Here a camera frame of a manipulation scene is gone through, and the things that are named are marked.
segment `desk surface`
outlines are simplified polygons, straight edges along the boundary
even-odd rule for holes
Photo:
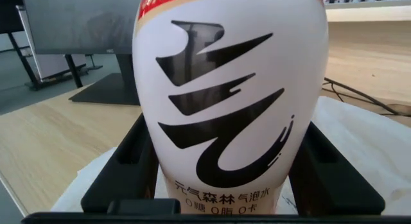
[[[49,210],[76,172],[117,146],[141,113],[140,107],[70,102],[79,90],[0,116],[0,178],[25,215]],[[411,126],[409,117],[393,119]]]

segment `plastic bottle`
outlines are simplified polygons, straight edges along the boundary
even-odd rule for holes
[[[322,0],[142,0],[133,57],[182,212],[271,213],[324,77]]]

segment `floor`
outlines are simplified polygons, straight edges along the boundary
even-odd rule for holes
[[[82,76],[84,85],[96,82],[110,73],[119,73],[114,55],[94,55],[93,58],[95,64],[102,65],[103,68],[89,71],[88,75]],[[34,60],[29,58],[28,61],[35,69]],[[91,66],[89,58],[87,61],[87,65]],[[29,81],[15,51],[0,53],[0,116],[76,89],[74,81],[69,80],[35,92],[24,85]],[[19,223],[21,219],[21,213],[0,183],[0,224]]]

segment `black holder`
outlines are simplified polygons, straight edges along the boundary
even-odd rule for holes
[[[84,195],[85,213],[35,213],[22,223],[411,223],[379,216],[383,198],[313,123],[290,171],[300,216],[180,214],[179,201],[153,199],[157,170],[141,115]]]

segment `black cable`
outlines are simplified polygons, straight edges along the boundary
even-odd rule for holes
[[[354,93],[356,93],[356,94],[358,94],[358,95],[360,95],[360,96],[363,96],[363,97],[369,99],[369,100],[372,101],[375,105],[378,105],[378,106],[384,108],[385,110],[391,112],[393,115],[396,115],[396,116],[400,116],[400,115],[401,115],[401,114],[399,114],[399,112],[397,112],[397,111],[395,111],[394,109],[386,106],[386,104],[378,101],[378,100],[375,99],[375,98],[372,98],[371,96],[368,96],[367,94],[365,94],[365,93],[363,93],[363,92],[360,92],[360,91],[358,91],[358,90],[356,90],[356,89],[353,89],[353,88],[351,88],[351,87],[349,87],[349,86],[346,86],[346,85],[344,85],[344,84],[342,84],[342,83],[338,83],[338,82],[336,82],[336,81],[334,81],[334,80],[331,80],[331,79],[329,79],[329,78],[326,78],[326,77],[325,77],[324,79],[325,79],[327,82],[331,83],[331,85],[335,84],[335,85],[337,85],[337,86],[339,86],[339,87],[342,87],[342,88],[344,88],[344,89],[350,90],[351,92],[354,92]]]
[[[332,92],[332,93],[334,93],[334,91],[329,90],[329,89],[322,88],[322,90],[327,91],[327,92]],[[375,105],[373,102],[371,102],[371,101],[369,101],[369,100],[366,100],[366,99],[361,99],[361,98],[357,98],[357,97],[355,97],[355,96],[350,96],[350,95],[345,94],[345,93],[342,93],[342,92],[339,92],[339,94],[340,94],[341,96],[346,96],[346,97],[348,97],[348,98],[357,99],[357,100],[359,100],[359,101],[366,102],[366,103],[370,103],[371,105]]]
[[[338,98],[340,98],[340,101],[344,102],[340,94],[334,89],[334,83],[331,84],[331,89],[333,89],[333,92],[338,96]]]

